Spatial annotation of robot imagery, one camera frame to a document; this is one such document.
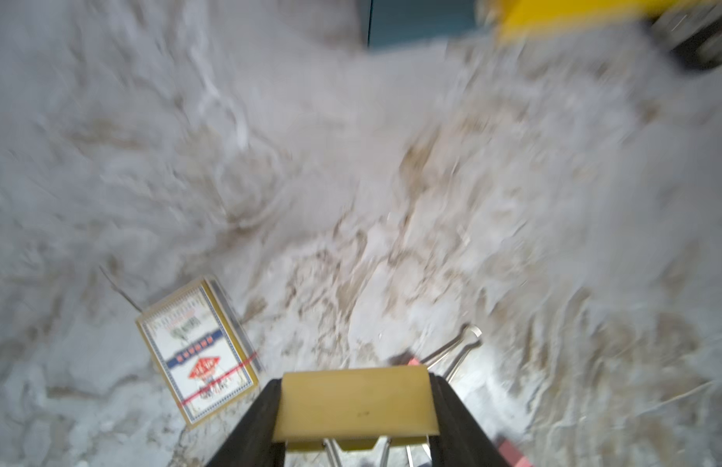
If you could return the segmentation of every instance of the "yellow object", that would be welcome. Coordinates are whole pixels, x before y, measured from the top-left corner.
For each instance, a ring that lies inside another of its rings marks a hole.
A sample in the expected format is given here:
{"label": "yellow object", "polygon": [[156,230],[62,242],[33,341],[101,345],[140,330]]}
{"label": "yellow object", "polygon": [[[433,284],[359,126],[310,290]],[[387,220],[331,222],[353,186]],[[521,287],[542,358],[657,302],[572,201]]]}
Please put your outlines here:
{"label": "yellow object", "polygon": [[670,7],[696,5],[693,0],[497,0],[502,37],[544,32],[570,26],[660,14]]}
{"label": "yellow object", "polygon": [[[376,443],[379,442],[378,438],[369,439],[342,439],[336,440],[338,446],[345,451],[370,451],[374,449]],[[393,438],[390,446],[397,448],[400,446],[417,446],[420,444],[428,443],[426,436],[413,436],[412,438]],[[290,442],[286,445],[286,451],[291,452],[317,452],[324,450],[324,445],[321,441],[302,441],[302,442]]]}
{"label": "yellow object", "polygon": [[394,366],[287,373],[281,384],[273,442],[314,448],[324,438],[355,440],[358,447],[380,435],[438,435],[431,382],[424,366]]}

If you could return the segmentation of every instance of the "rough white surface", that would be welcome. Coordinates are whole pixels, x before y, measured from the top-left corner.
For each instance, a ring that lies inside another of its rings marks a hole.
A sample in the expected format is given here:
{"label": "rough white surface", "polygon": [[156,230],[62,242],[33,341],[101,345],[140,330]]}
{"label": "rough white surface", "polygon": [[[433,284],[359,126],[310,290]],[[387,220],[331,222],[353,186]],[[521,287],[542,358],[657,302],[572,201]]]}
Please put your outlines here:
{"label": "rough white surface", "polygon": [[722,68],[633,24],[368,54],[352,4],[0,2],[0,465],[206,462],[249,401],[183,431],[111,281],[207,271],[264,380],[470,321],[453,386],[536,465],[722,465]]}

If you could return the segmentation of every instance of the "playing card box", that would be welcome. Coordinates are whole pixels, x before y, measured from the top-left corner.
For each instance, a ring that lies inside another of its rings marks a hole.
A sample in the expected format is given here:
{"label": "playing card box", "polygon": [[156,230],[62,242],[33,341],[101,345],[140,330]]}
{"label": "playing card box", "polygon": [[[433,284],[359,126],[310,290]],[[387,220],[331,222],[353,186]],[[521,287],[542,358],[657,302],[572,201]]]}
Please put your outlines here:
{"label": "playing card box", "polygon": [[217,282],[202,278],[137,319],[188,425],[200,423],[258,386],[255,354],[248,342],[237,338],[227,309]]}

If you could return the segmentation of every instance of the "metal clip handle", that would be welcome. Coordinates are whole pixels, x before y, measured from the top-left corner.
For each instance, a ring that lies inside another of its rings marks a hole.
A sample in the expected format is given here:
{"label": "metal clip handle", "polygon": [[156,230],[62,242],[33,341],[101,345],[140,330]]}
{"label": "metal clip handle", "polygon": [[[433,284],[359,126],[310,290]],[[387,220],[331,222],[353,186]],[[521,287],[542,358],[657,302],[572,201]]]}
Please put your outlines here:
{"label": "metal clip handle", "polygon": [[408,457],[408,467],[416,467],[412,463],[412,453],[410,452],[410,446],[405,446],[405,454],[407,454]]}
{"label": "metal clip handle", "polygon": [[328,453],[330,467],[343,467],[340,462],[340,454],[338,454],[338,446],[334,439],[325,438],[322,440],[324,451]]}
{"label": "metal clip handle", "polygon": [[463,324],[457,337],[442,345],[437,350],[434,350],[431,355],[421,360],[421,365],[431,368],[432,366],[439,363],[444,357],[449,355],[449,353],[454,350],[454,348],[456,348],[459,344],[462,343],[468,331],[471,331],[473,334],[475,334],[475,337],[478,339],[478,341],[480,341],[481,335],[483,335],[483,332],[481,332],[480,328],[470,323]]}
{"label": "metal clip handle", "polygon": [[382,450],[382,459],[379,461],[379,467],[387,467],[387,459],[389,459],[389,444],[393,442],[393,439],[387,437],[384,442],[384,449]]}
{"label": "metal clip handle", "polygon": [[[483,345],[483,341],[481,341],[481,335],[483,335],[483,332],[479,327],[477,327],[474,324],[463,324],[462,329],[460,329],[460,334],[452,339],[451,341],[447,342],[443,346],[441,346],[439,349],[435,350],[431,355],[427,356],[423,360],[421,360],[422,365],[426,365],[427,367],[431,368],[432,366],[436,365],[438,362],[441,361],[447,354],[449,354],[452,350],[454,350],[455,347],[457,347],[460,342],[462,342],[465,339],[465,334],[467,334],[467,331],[472,331],[473,334],[475,334],[475,337],[478,339],[475,342],[472,342],[471,344],[466,345],[463,347],[462,350],[460,350],[457,357],[454,359],[454,361],[451,363],[447,371],[444,372],[444,379],[446,379],[447,383],[451,381],[451,379],[454,377],[454,374],[457,373],[460,366],[462,365],[462,362],[465,361],[465,357],[468,353],[470,353],[470,350],[477,349],[481,345]],[[423,450],[425,451],[426,455],[429,459],[431,459],[431,448],[427,444],[421,444]]]}

